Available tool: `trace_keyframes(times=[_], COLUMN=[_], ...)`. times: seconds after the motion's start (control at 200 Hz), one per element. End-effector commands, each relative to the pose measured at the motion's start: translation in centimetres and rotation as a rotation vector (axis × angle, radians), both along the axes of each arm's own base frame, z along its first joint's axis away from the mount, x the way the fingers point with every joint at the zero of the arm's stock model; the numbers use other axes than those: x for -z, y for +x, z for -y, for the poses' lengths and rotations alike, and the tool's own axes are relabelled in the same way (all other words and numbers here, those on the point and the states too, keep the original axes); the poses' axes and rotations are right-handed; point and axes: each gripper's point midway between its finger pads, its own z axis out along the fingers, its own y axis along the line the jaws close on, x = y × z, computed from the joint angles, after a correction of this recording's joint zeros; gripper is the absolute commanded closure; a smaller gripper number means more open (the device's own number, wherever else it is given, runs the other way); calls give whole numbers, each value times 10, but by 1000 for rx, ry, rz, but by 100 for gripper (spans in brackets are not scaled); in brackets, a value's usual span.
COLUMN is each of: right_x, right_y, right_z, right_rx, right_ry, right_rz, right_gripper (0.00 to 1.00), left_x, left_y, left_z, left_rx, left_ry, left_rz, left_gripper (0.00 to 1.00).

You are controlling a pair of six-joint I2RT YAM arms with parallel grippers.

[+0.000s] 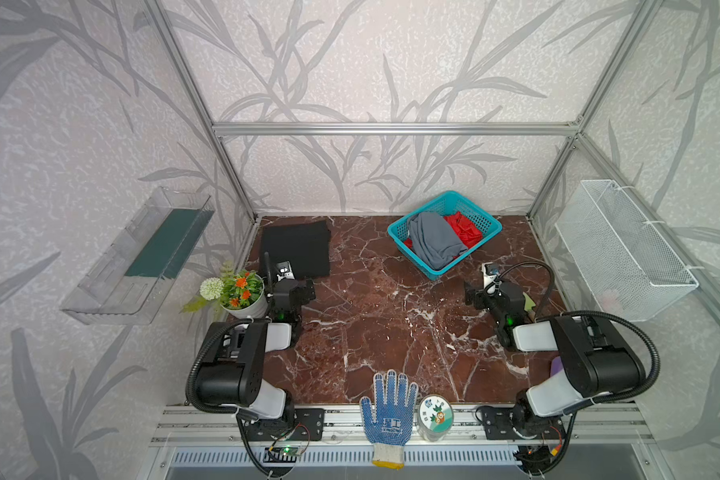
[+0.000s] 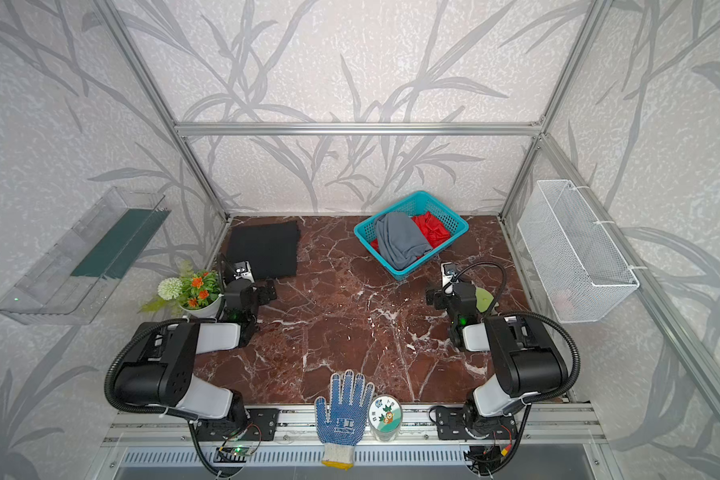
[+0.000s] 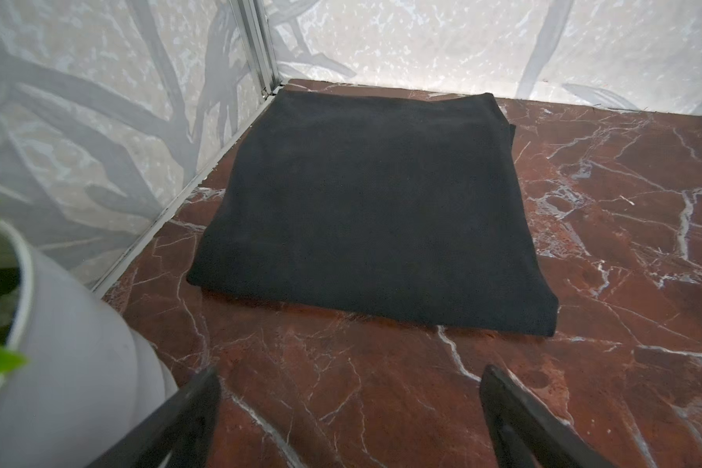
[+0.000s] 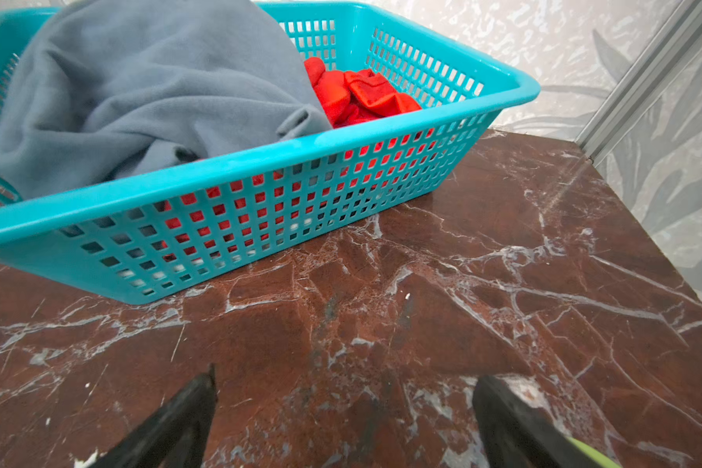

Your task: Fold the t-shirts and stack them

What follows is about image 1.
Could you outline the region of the teal plastic basket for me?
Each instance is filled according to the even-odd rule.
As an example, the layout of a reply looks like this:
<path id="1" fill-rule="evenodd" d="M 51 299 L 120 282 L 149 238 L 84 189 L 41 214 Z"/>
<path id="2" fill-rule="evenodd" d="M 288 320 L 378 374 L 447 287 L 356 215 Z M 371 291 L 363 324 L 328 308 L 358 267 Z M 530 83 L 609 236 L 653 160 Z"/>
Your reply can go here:
<path id="1" fill-rule="evenodd" d="M 447 191 L 387 229 L 400 252 L 428 279 L 437 280 L 502 231 L 477 204 Z"/>

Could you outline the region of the grey t shirt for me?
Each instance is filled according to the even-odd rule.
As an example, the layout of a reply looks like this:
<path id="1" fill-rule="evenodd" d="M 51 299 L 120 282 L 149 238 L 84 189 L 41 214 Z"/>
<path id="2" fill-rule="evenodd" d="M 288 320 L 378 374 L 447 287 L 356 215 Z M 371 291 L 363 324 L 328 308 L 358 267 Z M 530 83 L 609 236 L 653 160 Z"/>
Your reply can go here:
<path id="1" fill-rule="evenodd" d="M 432 270 L 445 268 L 468 250 L 452 227 L 438 213 L 423 211 L 407 221 L 411 250 Z"/>

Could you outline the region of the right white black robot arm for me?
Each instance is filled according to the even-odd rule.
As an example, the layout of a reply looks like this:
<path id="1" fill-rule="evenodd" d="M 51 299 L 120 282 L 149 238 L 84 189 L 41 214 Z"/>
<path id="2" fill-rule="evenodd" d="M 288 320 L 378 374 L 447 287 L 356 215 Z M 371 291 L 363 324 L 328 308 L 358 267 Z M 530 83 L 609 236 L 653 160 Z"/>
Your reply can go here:
<path id="1" fill-rule="evenodd" d="M 538 305 L 527 307 L 525 290 L 508 275 L 531 266 L 548 273 L 548 284 Z M 555 352 L 561 362 L 560 371 L 517 394 L 510 414 L 516 427 L 629 400 L 658 380 L 658 348 L 635 324 L 598 310 L 544 313 L 556 282 L 548 264 L 525 261 L 501 271 L 485 263 L 482 278 L 480 287 L 464 283 L 465 303 L 490 313 L 500 345 L 515 352 Z"/>

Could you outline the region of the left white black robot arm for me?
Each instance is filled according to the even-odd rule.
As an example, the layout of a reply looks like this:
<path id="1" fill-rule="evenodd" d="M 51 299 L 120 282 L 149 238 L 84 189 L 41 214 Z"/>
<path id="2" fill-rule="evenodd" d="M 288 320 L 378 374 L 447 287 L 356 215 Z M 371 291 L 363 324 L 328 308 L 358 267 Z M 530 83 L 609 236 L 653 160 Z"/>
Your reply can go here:
<path id="1" fill-rule="evenodd" d="M 265 290 L 265 313 L 235 323 L 213 323 L 190 369 L 186 400 L 206 413 L 234 414 L 251 423 L 295 426 L 287 391 L 264 379 L 265 356 L 296 345 L 302 307 L 316 299 L 311 279 L 281 279 Z"/>

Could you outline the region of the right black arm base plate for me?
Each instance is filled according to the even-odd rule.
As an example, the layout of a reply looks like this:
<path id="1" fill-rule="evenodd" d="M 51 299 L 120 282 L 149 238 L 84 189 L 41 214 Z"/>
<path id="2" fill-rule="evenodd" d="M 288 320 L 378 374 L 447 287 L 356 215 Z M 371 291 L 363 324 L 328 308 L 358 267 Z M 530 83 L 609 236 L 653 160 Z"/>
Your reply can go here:
<path id="1" fill-rule="evenodd" d="M 566 430 L 560 416 L 540 417 L 529 407 L 478 406 L 475 417 L 487 440 L 564 440 Z"/>

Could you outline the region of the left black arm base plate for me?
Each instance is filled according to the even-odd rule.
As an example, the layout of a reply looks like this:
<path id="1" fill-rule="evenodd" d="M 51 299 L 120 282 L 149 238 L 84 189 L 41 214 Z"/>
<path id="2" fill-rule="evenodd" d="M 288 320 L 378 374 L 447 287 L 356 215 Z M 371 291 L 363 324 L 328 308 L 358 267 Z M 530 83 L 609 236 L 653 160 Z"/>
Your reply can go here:
<path id="1" fill-rule="evenodd" d="M 249 441 L 319 441 L 325 426 L 323 408 L 295 408 L 278 419 L 243 421 L 243 432 Z"/>

